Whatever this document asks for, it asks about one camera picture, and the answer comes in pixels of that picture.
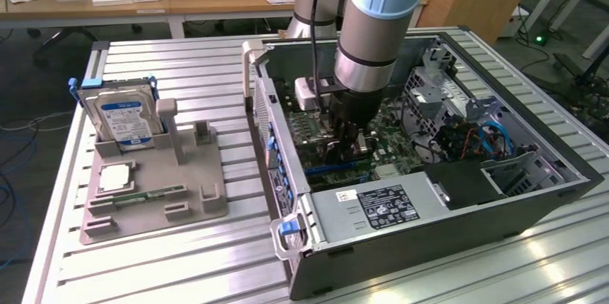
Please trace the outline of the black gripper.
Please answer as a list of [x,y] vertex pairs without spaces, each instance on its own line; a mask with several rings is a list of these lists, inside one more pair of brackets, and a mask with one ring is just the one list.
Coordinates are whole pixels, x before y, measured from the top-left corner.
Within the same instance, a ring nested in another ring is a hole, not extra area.
[[381,106],[381,90],[357,92],[337,91],[330,95],[330,127],[338,130],[342,126],[365,128],[375,117]]

